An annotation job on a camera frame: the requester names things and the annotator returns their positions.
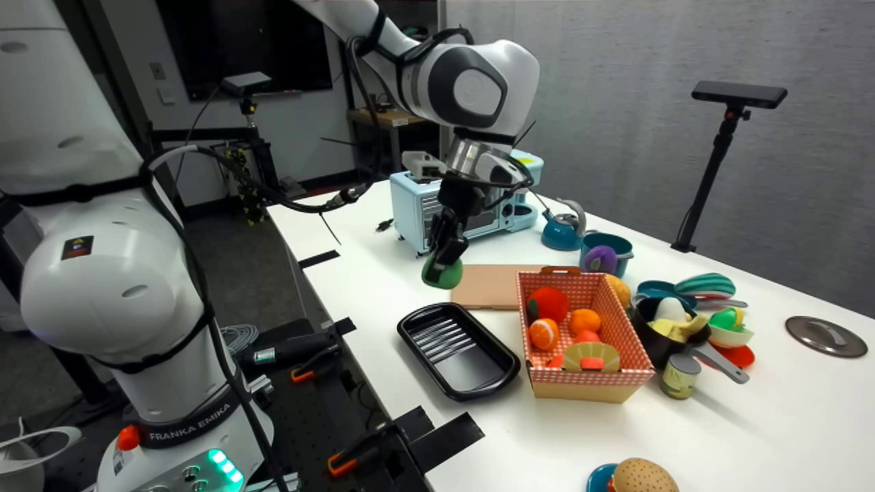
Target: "cutting board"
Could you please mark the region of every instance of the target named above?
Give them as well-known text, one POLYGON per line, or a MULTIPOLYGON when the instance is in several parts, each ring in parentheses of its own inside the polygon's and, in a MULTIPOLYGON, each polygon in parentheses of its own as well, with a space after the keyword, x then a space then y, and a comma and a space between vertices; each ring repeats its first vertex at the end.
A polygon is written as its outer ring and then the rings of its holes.
POLYGON ((540 266, 465 266, 450 300, 468 310, 516 313, 520 274, 539 274, 540 266))

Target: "tripod stand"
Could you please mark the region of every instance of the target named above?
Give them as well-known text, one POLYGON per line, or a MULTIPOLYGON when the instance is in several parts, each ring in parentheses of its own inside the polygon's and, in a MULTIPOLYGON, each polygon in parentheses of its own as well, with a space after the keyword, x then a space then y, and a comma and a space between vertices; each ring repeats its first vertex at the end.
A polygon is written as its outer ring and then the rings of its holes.
POLYGON ((698 101, 722 101, 726 104, 719 131, 713 136, 713 150, 706 166, 706 176, 700 180, 700 188, 694 192, 694 199, 678 228, 678 235, 673 240, 673 250, 678 251, 694 251, 691 235, 694 228, 700 225, 700 216, 706 210, 706 202, 711 196, 713 177, 719 173, 722 160, 726 157, 732 145, 732 135, 737 130, 737 120, 748 120, 747 108, 761 108, 761 109, 776 109, 784 101, 786 90, 784 89, 766 89, 766 86, 726 86, 726 82, 700 82, 691 90, 691 98, 698 101))

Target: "black tray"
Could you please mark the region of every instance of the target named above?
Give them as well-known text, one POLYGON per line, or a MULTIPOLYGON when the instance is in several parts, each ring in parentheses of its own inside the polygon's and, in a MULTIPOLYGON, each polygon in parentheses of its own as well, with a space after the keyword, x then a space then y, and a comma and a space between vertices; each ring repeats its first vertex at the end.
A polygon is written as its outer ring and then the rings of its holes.
POLYGON ((520 359, 456 304, 409 313, 398 336, 450 400, 495 395, 520 373, 520 359))

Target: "table surface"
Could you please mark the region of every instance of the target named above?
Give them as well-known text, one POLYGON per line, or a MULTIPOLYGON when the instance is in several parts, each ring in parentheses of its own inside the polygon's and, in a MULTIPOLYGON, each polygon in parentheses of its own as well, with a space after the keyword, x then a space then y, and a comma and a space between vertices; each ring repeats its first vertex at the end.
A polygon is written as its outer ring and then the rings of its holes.
MULTIPOLYGON (((305 278, 334 321, 349 318, 348 336, 361 369, 390 415, 421 406, 435 423, 469 414, 484 440, 430 473, 435 490, 550 490, 579 492, 588 473, 603 462, 647 456, 663 466, 680 490, 875 490, 866 444, 875 444, 875 359, 826 359, 793 343, 789 315, 811 315, 856 330, 875 347, 871 321, 702 255, 673 251, 663 240, 588 216, 591 229, 617 232, 633 244, 627 281, 680 281, 698 274, 725 274, 748 304, 748 347, 756 365, 747 385, 702 369, 691 400, 668 400, 655 378, 622 406, 535 400, 528 378, 480 401, 453 401, 397 336, 397 322, 427 304, 447 300, 445 291, 417 281, 421 263, 393 229, 389 183, 352 207, 301 216, 271 207, 285 244, 298 261, 339 251, 335 261, 305 269, 305 278)), ((468 266, 573 266, 573 251, 550 251, 534 229, 472 244, 468 266)), ((472 313, 523 360, 516 313, 472 313)))

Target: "computer screen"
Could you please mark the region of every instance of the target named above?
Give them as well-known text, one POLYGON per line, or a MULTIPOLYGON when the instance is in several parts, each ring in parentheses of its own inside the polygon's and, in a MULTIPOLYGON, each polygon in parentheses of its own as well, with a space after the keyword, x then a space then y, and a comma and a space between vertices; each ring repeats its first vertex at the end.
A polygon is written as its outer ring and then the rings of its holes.
POLYGON ((268 94, 331 89, 324 30, 290 0, 156 4, 190 101, 245 72, 268 75, 268 94))

